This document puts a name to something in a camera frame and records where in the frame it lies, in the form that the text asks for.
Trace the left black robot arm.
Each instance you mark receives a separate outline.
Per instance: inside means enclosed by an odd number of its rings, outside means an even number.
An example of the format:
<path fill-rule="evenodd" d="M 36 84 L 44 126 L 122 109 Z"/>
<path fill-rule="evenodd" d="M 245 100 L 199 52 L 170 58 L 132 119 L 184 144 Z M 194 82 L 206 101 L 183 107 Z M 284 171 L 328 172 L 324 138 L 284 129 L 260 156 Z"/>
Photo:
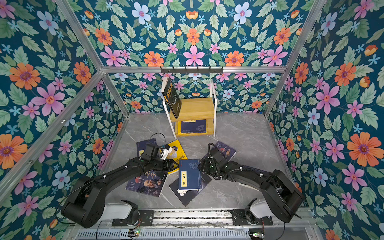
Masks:
<path fill-rule="evenodd" d="M 123 166 L 103 175 L 80 178 L 76 182 L 75 189 L 68 195 L 61 209 L 61 215 L 84 228 L 90 228 L 101 220 L 105 211 L 106 196 L 112 190 L 147 171 L 172 172 L 178 166 L 179 164 L 171 159 L 146 161 L 133 158 Z"/>

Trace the navy book yellow label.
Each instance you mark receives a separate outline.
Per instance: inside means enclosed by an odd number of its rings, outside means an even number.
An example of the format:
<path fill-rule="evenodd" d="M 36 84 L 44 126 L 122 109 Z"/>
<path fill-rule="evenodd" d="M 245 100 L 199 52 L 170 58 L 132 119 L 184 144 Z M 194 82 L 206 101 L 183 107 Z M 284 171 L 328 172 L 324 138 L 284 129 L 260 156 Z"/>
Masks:
<path fill-rule="evenodd" d="M 180 160 L 179 164 L 179 190 L 200 190 L 202 189 L 201 172 L 199 160 Z"/>
<path fill-rule="evenodd" d="M 182 121 L 180 123 L 181 134 L 202 134 L 207 132 L 206 120 Z"/>

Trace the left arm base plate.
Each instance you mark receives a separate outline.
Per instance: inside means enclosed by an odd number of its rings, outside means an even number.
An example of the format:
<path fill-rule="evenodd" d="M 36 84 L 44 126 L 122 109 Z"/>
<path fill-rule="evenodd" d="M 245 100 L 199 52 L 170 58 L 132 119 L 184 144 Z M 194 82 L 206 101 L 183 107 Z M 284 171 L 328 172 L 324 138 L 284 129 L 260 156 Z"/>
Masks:
<path fill-rule="evenodd" d="M 147 227 L 151 226 L 154 220 L 153 210 L 134 210 L 125 219 L 115 219 L 113 227 Z"/>

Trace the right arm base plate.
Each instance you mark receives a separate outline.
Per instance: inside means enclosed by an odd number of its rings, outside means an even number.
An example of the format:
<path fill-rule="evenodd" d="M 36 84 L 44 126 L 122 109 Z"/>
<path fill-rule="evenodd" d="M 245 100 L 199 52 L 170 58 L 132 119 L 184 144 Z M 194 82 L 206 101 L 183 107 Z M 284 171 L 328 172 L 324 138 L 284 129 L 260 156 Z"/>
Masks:
<path fill-rule="evenodd" d="M 229 210 L 232 215 L 234 226 L 272 226 L 273 220 L 270 217 L 256 218 L 250 211 Z"/>

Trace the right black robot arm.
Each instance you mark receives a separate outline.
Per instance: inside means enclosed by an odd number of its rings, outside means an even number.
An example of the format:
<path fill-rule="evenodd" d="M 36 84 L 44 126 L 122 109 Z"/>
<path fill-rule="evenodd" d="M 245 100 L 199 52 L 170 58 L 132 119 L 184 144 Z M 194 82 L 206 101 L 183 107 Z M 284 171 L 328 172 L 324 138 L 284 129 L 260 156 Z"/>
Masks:
<path fill-rule="evenodd" d="M 199 163 L 199 170 L 215 180 L 237 182 L 260 191 L 263 199 L 256 200 L 249 211 L 257 219 L 274 216 L 289 223 L 304 201 L 303 194 L 280 170 L 267 172 L 237 162 L 206 157 Z"/>

